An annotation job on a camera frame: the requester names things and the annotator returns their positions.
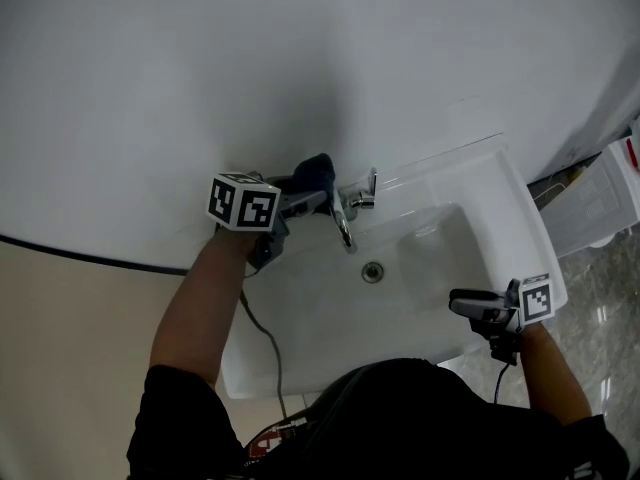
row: black cable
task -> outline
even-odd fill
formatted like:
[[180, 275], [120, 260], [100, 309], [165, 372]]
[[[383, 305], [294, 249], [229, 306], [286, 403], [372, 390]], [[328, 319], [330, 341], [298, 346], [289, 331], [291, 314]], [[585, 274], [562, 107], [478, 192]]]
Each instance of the black cable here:
[[278, 343], [276, 343], [276, 339], [273, 337], [269, 331], [267, 331], [260, 322], [256, 320], [256, 317], [253, 315], [251, 310], [249, 309], [249, 302], [247, 301], [247, 296], [244, 294], [244, 290], [240, 292], [240, 303], [244, 310], [247, 312], [247, 316], [249, 320], [253, 322], [253, 325], [263, 334], [266, 334], [268, 338], [271, 340], [271, 344], [273, 345], [273, 350], [276, 353], [276, 360], [278, 361], [278, 384], [277, 384], [277, 393], [278, 393], [278, 401], [280, 402], [280, 409], [282, 410], [282, 417], [287, 418], [287, 410], [284, 407], [284, 399], [282, 398], [282, 357], [280, 356], [280, 349], [278, 348]]
[[262, 268], [257, 268], [255, 269], [253, 272], [251, 272], [251, 274], [248, 274], [246, 276], [244, 276], [245, 279], [249, 279], [250, 277], [255, 276], [258, 272], [260, 272], [262, 270]]
[[498, 382], [496, 383], [496, 392], [493, 395], [494, 404], [498, 403], [498, 391], [500, 391], [500, 381], [502, 380], [502, 376], [504, 375], [504, 372], [507, 371], [507, 368], [509, 368], [509, 363], [505, 365], [505, 367], [500, 371], [500, 375], [498, 375]]

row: white wall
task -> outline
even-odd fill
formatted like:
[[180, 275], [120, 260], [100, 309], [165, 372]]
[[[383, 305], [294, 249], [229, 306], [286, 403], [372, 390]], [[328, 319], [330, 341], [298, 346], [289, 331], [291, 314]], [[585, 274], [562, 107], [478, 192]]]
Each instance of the white wall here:
[[326, 151], [347, 183], [505, 132], [532, 181], [640, 107], [640, 0], [0, 0], [0, 16], [0, 233], [143, 263], [190, 265], [216, 170]]

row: faucet handle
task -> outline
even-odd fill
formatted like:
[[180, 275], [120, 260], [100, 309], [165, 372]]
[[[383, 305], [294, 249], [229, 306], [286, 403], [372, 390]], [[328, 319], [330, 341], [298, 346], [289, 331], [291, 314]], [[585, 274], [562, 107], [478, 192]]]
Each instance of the faucet handle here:
[[372, 210], [376, 202], [376, 184], [378, 182], [378, 169], [371, 168], [369, 172], [369, 192], [360, 192], [360, 208]]

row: red object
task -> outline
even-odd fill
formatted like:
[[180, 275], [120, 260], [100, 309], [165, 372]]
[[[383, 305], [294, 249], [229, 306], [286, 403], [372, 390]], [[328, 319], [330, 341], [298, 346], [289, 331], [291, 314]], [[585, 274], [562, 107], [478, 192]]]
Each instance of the red object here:
[[640, 171], [638, 167], [638, 159], [636, 158], [636, 153], [633, 150], [633, 144], [631, 144], [631, 139], [627, 139], [627, 149], [629, 150], [629, 156], [631, 157], [631, 163], [636, 168], [637, 171]]
[[280, 444], [282, 437], [278, 430], [269, 429], [256, 437], [249, 445], [249, 458], [261, 459]]

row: white sink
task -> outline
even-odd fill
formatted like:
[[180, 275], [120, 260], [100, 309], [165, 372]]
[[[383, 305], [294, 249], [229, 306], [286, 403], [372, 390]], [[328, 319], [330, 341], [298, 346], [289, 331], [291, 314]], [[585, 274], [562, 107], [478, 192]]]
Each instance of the white sink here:
[[[330, 217], [292, 221], [285, 253], [245, 291], [275, 335], [283, 391], [319, 391], [352, 368], [393, 357], [437, 363], [482, 338], [447, 307], [452, 288], [504, 290], [512, 277], [548, 272], [556, 306], [566, 290], [553, 249], [501, 138], [379, 176], [376, 208], [351, 223], [356, 254]], [[376, 283], [363, 267], [382, 266]], [[269, 341], [241, 306], [225, 349], [229, 396], [275, 394]]]

